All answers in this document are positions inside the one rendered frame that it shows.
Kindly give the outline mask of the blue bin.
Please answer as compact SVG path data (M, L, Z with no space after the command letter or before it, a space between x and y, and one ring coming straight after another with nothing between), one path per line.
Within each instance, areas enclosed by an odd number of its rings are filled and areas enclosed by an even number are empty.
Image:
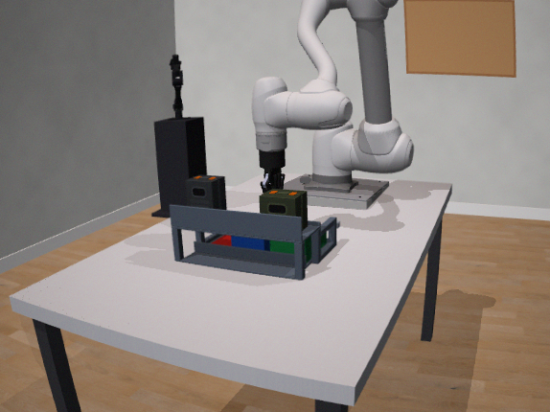
M257 240L231 236L232 246L270 251L270 240Z

